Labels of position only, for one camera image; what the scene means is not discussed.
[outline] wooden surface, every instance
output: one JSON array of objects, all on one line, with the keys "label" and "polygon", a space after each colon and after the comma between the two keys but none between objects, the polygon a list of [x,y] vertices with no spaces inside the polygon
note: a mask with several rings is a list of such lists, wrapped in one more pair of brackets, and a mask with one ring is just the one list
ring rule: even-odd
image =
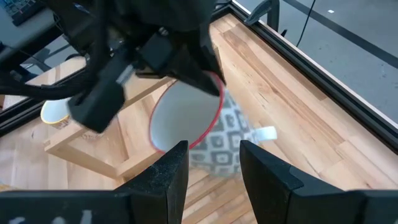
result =
[{"label": "wooden surface", "polygon": [[[236,4],[238,7],[240,7],[241,9],[243,9],[244,11],[246,11],[248,14],[250,14],[251,12],[246,9],[245,7],[243,7],[240,3],[238,3],[236,0],[232,0],[232,2],[234,4]],[[291,42],[289,42],[288,40],[286,40],[284,37],[282,37],[278,32],[276,32],[275,30],[271,29],[265,22],[263,21],[259,21],[267,30],[269,30],[270,32],[274,33],[276,36],[278,36],[280,39],[282,39],[284,42],[286,42],[287,45],[289,45],[291,48],[295,49],[298,53],[300,53],[301,55],[303,55],[309,62],[313,63],[314,66],[318,67],[323,73],[325,73],[326,75],[328,75],[333,81],[335,81],[337,84],[339,84],[340,86],[342,86],[345,90],[347,90],[350,94],[352,94],[354,97],[356,97],[359,101],[361,101],[362,103],[364,103],[369,109],[373,110],[375,113],[377,113],[382,119],[384,119],[385,121],[387,121],[388,123],[390,123],[393,127],[398,129],[398,123],[396,123],[395,121],[393,121],[392,119],[390,119],[387,115],[385,115],[383,112],[381,112],[379,109],[377,109],[376,107],[374,107],[372,104],[370,104],[369,102],[367,102],[362,96],[358,95],[355,91],[353,91],[350,87],[348,87],[347,85],[345,85],[342,81],[340,81],[339,79],[337,79],[333,74],[331,74],[328,70],[324,69],[322,66],[320,66],[316,61],[314,61],[314,59],[310,58],[308,55],[306,55],[304,52],[302,52],[300,49],[298,49],[294,44],[292,44]]]},{"label": "wooden surface", "polygon": [[[30,85],[51,85],[86,65],[83,57],[75,57],[27,82]],[[25,99],[24,96],[4,96],[3,110]]]},{"label": "wooden surface", "polygon": [[[128,108],[135,102],[142,100],[146,96],[156,91],[158,88],[168,84],[170,81],[172,81],[172,79],[169,77],[165,77],[163,79],[142,79],[134,75],[124,85],[126,100],[121,111]],[[119,126],[119,121],[122,121],[122,123],[125,123],[123,121],[128,121],[126,119],[120,120],[118,117],[116,117],[115,120]],[[107,164],[105,161],[96,158],[95,156],[80,151],[80,148],[85,146],[70,145],[72,141],[74,141],[76,138],[79,138],[86,131],[87,129],[83,126],[80,126],[78,123],[71,122],[68,126],[58,130],[44,141],[44,150],[47,153],[71,162],[72,164],[79,165],[113,179],[131,179],[137,174],[141,173],[143,169],[151,166],[161,156],[161,154],[156,153],[153,150],[148,151],[150,154],[141,152],[138,155],[130,157],[122,164],[112,166]],[[117,150],[127,150],[124,142],[119,146],[122,148],[117,148]]]},{"label": "wooden surface", "polygon": [[[228,15],[214,22],[211,36],[231,95],[255,127],[278,130],[278,140],[262,144],[265,150],[345,190],[398,188],[398,157],[237,19]],[[77,139],[76,144],[112,166],[129,158],[156,160],[145,156],[153,155],[147,128],[164,89],[123,110],[120,125],[114,122],[98,141]],[[121,184],[47,155],[41,143],[53,134],[50,128],[37,119],[0,139],[1,182],[20,189]],[[191,170],[185,204],[183,223],[256,222],[239,179]]]}]

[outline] red rim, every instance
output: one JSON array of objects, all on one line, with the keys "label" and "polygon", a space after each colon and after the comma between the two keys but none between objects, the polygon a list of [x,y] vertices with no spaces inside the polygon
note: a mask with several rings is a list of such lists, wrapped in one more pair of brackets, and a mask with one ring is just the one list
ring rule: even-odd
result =
[{"label": "red rim", "polygon": [[[201,141],[206,137],[206,135],[213,129],[214,125],[215,125],[216,122],[217,122],[218,117],[220,117],[221,109],[223,108],[223,100],[224,100],[224,85],[223,85],[223,82],[220,80],[220,78],[219,78],[219,77],[217,76],[217,74],[215,74],[214,72],[209,72],[209,73],[212,74],[212,75],[215,77],[216,84],[217,84],[217,86],[218,86],[218,89],[220,90],[220,102],[218,103],[217,112],[216,112],[216,114],[215,114],[213,120],[211,121],[209,127],[206,129],[206,131],[205,131],[201,136],[199,136],[199,138],[198,138],[196,141],[194,141],[193,143],[191,143],[191,144],[189,145],[189,149],[194,148],[194,147],[195,147],[199,142],[201,142]],[[176,84],[177,82],[179,82],[179,81],[176,81],[176,82],[172,83],[172,84],[171,84],[169,87],[167,87],[167,89],[162,93],[162,95],[160,96],[159,100],[156,102],[155,107],[154,107],[154,109],[152,110],[152,113],[151,113],[150,119],[149,119],[149,128],[148,128],[149,142],[150,142],[150,144],[152,145],[152,147],[153,147],[156,151],[158,151],[158,152],[160,152],[160,153],[162,153],[162,154],[165,154],[166,152],[160,150],[159,148],[157,148],[157,147],[154,145],[154,143],[152,142],[151,135],[150,135],[150,127],[151,127],[151,124],[152,124],[152,117],[153,117],[154,112],[155,112],[155,110],[156,110],[157,104],[160,102],[160,100],[161,100],[162,97],[165,95],[165,93],[169,90],[169,88],[171,88],[171,87],[172,87],[174,84]]]}]

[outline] wooden floor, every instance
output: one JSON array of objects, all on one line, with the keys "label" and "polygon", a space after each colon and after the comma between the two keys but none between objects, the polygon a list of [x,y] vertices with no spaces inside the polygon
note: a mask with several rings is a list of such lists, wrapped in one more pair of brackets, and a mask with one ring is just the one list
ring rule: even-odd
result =
[{"label": "wooden floor", "polygon": [[[264,142],[265,150],[345,190],[398,188],[398,157],[237,19],[228,15],[214,22],[211,36],[227,87],[250,122],[277,128],[278,140]],[[164,89],[122,111],[99,142],[75,144],[111,165],[145,157],[153,150],[149,115]],[[121,184],[44,153],[42,141],[52,132],[37,119],[0,139],[0,181],[21,189]],[[119,150],[122,145],[127,151]],[[190,171],[183,223],[255,222],[241,180]]]}]

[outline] white mug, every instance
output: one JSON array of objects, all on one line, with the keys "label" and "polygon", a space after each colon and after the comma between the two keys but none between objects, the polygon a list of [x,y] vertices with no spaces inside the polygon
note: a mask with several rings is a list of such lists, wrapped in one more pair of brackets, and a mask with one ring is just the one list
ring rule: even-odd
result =
[{"label": "white mug", "polygon": [[[68,110],[68,100],[65,98],[62,100],[47,100],[40,112],[42,121],[49,124],[57,129],[62,129],[70,123],[70,115]],[[95,140],[100,138],[103,133],[98,134],[94,131],[87,131],[81,137],[85,140]]]},{"label": "white mug", "polygon": [[220,96],[211,96],[180,81],[169,86],[152,112],[149,140],[163,153],[179,141],[188,140],[191,167],[231,177],[240,173],[240,141],[257,144],[257,132],[222,81],[216,75],[212,77]]}]

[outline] mug handle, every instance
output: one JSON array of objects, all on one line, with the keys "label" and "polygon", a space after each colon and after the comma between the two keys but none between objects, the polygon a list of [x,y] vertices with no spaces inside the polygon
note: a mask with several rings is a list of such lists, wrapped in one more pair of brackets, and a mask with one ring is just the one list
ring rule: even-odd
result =
[{"label": "mug handle", "polygon": [[257,128],[254,131],[256,132],[256,137],[258,141],[270,141],[276,140],[278,138],[276,128],[273,126]]}]

